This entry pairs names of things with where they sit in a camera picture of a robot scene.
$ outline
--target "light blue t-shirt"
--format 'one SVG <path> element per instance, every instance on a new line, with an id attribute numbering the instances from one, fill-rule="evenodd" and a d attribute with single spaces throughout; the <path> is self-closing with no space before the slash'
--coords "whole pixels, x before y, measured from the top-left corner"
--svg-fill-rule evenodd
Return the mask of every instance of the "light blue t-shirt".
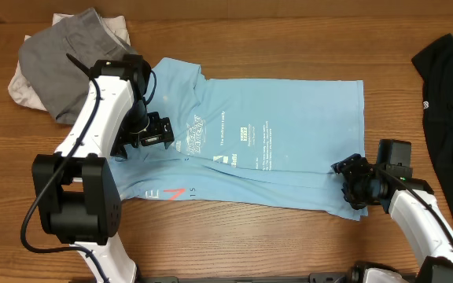
<path id="1" fill-rule="evenodd" d="M 362 82 L 206 80 L 199 65 L 167 58 L 153 70 L 158 84 L 148 110 L 171 119 L 175 142 L 168 150 L 127 146 L 128 160 L 110 160 L 123 199 L 366 215 L 350 208 L 343 178 L 330 174 L 331 164 L 364 154 Z"/>

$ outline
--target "white cloth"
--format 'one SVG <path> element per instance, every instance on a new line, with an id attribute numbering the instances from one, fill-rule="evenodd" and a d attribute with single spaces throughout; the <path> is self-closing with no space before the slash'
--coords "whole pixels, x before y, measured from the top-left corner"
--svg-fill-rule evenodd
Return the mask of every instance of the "white cloth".
<path id="1" fill-rule="evenodd" d="M 55 13 L 53 15 L 52 25 L 58 23 L 60 20 L 66 17 L 72 17 L 72 15 Z M 120 40 L 118 38 L 125 41 L 128 45 L 131 44 L 124 16 L 108 19 L 99 17 L 99 19 L 101 20 L 101 23 L 108 35 L 111 36 L 121 46 L 123 46 L 123 44 L 120 43 Z M 30 37 L 31 36 L 29 35 L 25 35 L 24 41 L 26 39 L 29 39 Z M 43 103 L 39 100 L 38 94 L 36 94 L 36 92 L 32 89 L 31 84 L 24 77 L 24 75 L 22 75 L 19 62 L 17 62 L 15 75 L 9 82 L 8 92 L 9 96 L 11 96 L 18 105 L 46 111 L 45 106 L 43 106 Z"/>

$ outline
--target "tabletop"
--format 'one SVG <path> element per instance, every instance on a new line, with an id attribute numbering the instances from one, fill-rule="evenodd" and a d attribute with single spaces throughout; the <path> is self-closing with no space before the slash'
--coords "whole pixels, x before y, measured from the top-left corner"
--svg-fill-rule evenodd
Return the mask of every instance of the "tabletop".
<path id="1" fill-rule="evenodd" d="M 24 35 L 49 24 L 0 24 L 0 281 L 63 282 L 92 277 L 75 252 L 36 255 L 20 244 L 35 197 L 31 164 L 52 153 L 70 127 L 13 102 L 7 86 Z M 411 58 L 453 33 L 453 16 L 316 17 L 128 22 L 132 46 L 152 65 L 163 57 L 201 64 L 206 78 L 362 80 L 366 157 L 378 141 L 412 143 L 414 177 L 435 190 L 451 215 L 422 129 L 422 79 Z M 289 141 L 301 146 L 305 141 Z M 145 276 L 233 277 L 344 271 L 356 260 L 418 266 L 400 228 L 380 207 L 356 222 L 322 211 L 213 201 L 128 200 L 119 230 Z M 55 247 L 38 217 L 29 241 Z"/>

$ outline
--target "cable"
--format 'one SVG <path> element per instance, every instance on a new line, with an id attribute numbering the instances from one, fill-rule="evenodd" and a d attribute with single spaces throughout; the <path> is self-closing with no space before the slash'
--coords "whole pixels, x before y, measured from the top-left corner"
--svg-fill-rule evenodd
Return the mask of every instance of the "cable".
<path id="1" fill-rule="evenodd" d="M 149 95 L 148 100 L 145 102 L 146 105 L 148 105 L 151 100 L 153 99 L 153 95 L 155 94 L 155 89 L 157 88 L 157 75 L 155 75 L 155 72 L 151 70 L 151 73 L 153 74 L 153 78 L 155 78 L 155 83 L 153 84 L 153 90 L 151 91 L 151 94 Z"/>
<path id="2" fill-rule="evenodd" d="M 401 185 L 403 188 L 405 188 L 408 192 L 410 192 L 415 197 L 415 199 L 418 200 L 418 202 L 420 202 L 422 204 L 422 206 L 429 211 L 429 213 L 431 213 L 431 215 L 434 217 L 436 222 L 438 222 L 438 225 L 440 225 L 441 229 L 443 230 L 443 232 L 445 234 L 445 237 L 447 237 L 449 244 L 453 248 L 453 236 L 450 234 L 450 231 L 448 231 L 447 226 L 445 225 L 443 220 L 441 220 L 440 216 L 433 210 L 431 205 L 427 204 L 411 187 L 407 186 L 407 184 L 405 184 L 405 182 L 401 181 L 397 177 L 389 174 L 387 171 L 385 171 L 379 167 L 373 167 L 373 168 L 376 169 L 377 171 L 379 171 L 386 178 L 393 179 L 395 182 L 397 182 L 399 185 Z"/>
<path id="3" fill-rule="evenodd" d="M 109 283 L 109 279 L 106 277 L 101 264 L 98 262 L 98 260 L 95 258 L 95 255 L 92 253 L 91 250 L 88 248 L 84 248 L 81 246 L 76 246 L 76 247 L 61 247 L 61 248 L 35 248 L 31 246 L 28 243 L 28 240 L 26 238 L 26 231 L 28 229 L 28 224 L 29 221 L 31 220 L 32 214 L 35 212 L 36 208 L 38 207 L 39 201 L 43 198 L 45 195 L 46 191 L 52 186 L 52 184 L 55 182 L 55 179 L 59 176 L 59 174 L 62 173 L 64 170 L 64 167 L 66 166 L 66 163 L 71 159 L 73 154 L 75 154 L 76 150 L 81 146 L 82 140 L 87 134 L 88 128 L 92 124 L 92 121 L 94 120 L 95 114 L 98 111 L 99 108 L 99 103 L 101 102 L 101 90 L 99 89 L 98 83 L 95 81 L 95 79 L 90 79 L 91 82 L 95 86 L 95 90 L 97 92 L 96 98 L 95 98 L 95 104 L 94 104 L 94 109 L 92 110 L 92 113 L 90 114 L 89 119 L 87 120 L 87 123 L 85 124 L 85 127 L 83 128 L 82 132 L 79 134 L 79 137 L 76 139 L 75 144 L 73 145 L 71 151 L 68 153 L 68 155 L 62 160 L 61 164 L 57 167 L 55 172 L 53 173 L 52 177 L 48 180 L 46 185 L 43 187 L 41 193 L 36 197 L 35 201 L 32 203 L 31 207 L 28 210 L 28 213 L 25 215 L 24 221 L 22 222 L 22 227 L 20 228 L 20 241 L 22 242 L 22 245 L 29 251 L 29 252 L 34 252 L 34 253 L 53 253 L 53 252 L 67 252 L 67 251 L 78 251 L 78 252 L 84 252 L 86 254 L 86 257 L 92 259 L 92 262 L 94 263 L 95 267 L 97 268 L 99 274 L 101 275 L 101 278 L 104 283 Z"/>

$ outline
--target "blue fabric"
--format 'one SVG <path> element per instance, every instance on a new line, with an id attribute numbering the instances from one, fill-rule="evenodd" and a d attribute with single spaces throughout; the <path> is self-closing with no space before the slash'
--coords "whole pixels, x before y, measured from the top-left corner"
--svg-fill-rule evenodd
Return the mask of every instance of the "blue fabric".
<path id="1" fill-rule="evenodd" d="M 328 211 L 359 219 L 330 165 L 364 155 L 363 83 L 210 79 L 164 58 L 149 111 L 175 142 L 110 160 L 123 199 L 225 200 Z M 148 89 L 153 88 L 150 80 Z"/>

